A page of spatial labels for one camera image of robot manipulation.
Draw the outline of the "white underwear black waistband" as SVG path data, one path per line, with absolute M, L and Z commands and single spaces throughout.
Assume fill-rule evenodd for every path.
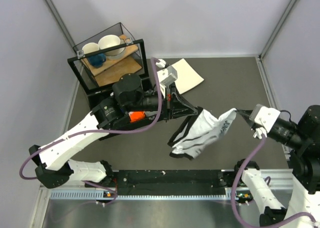
M 236 118 L 237 110 L 232 108 L 219 118 L 208 110 L 197 107 L 198 114 L 188 116 L 168 141 L 170 157 L 197 158 L 204 149 L 223 138 Z

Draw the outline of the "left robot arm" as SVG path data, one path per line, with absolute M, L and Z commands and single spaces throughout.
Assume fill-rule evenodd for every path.
M 83 162 L 72 157 L 96 140 L 136 133 L 158 121 L 197 114 L 197 108 L 180 95 L 175 84 L 170 84 L 164 95 L 159 89 L 144 90 L 139 75 L 125 74 L 112 85 L 111 94 L 76 126 L 51 144 L 29 148 L 36 164 L 36 178 L 46 188 L 69 181 L 108 186 L 113 182 L 114 172 L 107 161 Z

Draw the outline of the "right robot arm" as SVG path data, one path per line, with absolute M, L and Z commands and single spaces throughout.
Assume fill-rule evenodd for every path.
M 259 210 L 260 227 L 319 227 L 320 225 L 320 107 L 310 105 L 300 120 L 281 118 L 281 110 L 257 104 L 252 110 L 237 110 L 254 131 L 260 142 L 249 156 L 239 161 L 233 173 L 230 192 L 235 218 L 244 227 L 236 207 L 237 186 L 245 186 Z M 267 139 L 289 148 L 288 178 L 292 193 L 288 207 L 279 202 L 262 176 L 262 170 L 252 160 Z

